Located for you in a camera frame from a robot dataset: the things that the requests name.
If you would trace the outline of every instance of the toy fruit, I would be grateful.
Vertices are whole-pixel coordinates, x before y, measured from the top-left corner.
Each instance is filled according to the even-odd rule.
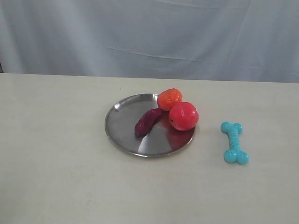
[[[171,125],[179,131],[188,131],[194,128],[199,120],[196,108],[189,102],[175,104],[169,112]]]
[[[147,111],[135,125],[135,134],[137,136],[146,135],[150,132],[155,121],[162,115],[163,111],[160,108]]]
[[[183,95],[178,89],[169,89],[159,94],[157,103],[159,108],[169,111],[176,103],[182,102]]]

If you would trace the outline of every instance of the metal plate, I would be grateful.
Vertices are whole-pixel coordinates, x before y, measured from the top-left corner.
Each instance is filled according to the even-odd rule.
[[[108,112],[105,130],[110,140],[120,149],[143,157],[170,155],[188,145],[194,129],[180,132],[168,121],[168,113],[157,120],[144,137],[135,135],[135,125],[145,112],[157,108],[157,94],[140,94],[125,98]]]

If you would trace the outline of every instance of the bone-shaped toy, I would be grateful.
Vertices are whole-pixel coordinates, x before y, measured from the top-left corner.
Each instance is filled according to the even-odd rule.
[[[249,161],[249,156],[246,152],[241,150],[239,134],[242,133],[243,127],[241,124],[231,124],[223,122],[221,124],[221,131],[228,134],[229,150],[224,153],[224,160],[226,162],[237,162],[241,165]]]

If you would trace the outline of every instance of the white cloth backdrop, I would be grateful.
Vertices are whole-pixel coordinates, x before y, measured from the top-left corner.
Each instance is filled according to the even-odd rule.
[[[0,0],[4,72],[299,83],[299,0]]]

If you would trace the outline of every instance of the table surface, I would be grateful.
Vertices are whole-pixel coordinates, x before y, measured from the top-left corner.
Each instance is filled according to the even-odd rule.
[[[178,88],[200,114],[178,154],[116,149],[120,99]],[[245,166],[228,164],[223,121],[241,123]],[[0,223],[295,224],[299,84],[0,74]]]

